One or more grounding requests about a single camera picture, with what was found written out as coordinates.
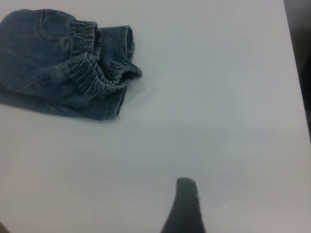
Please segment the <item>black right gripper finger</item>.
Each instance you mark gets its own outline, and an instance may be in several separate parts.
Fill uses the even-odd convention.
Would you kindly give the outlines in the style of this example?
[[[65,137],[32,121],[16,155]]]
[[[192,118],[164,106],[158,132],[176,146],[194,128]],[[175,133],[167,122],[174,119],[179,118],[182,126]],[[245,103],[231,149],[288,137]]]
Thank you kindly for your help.
[[[194,180],[178,178],[174,202],[163,233],[205,233],[198,189]]]

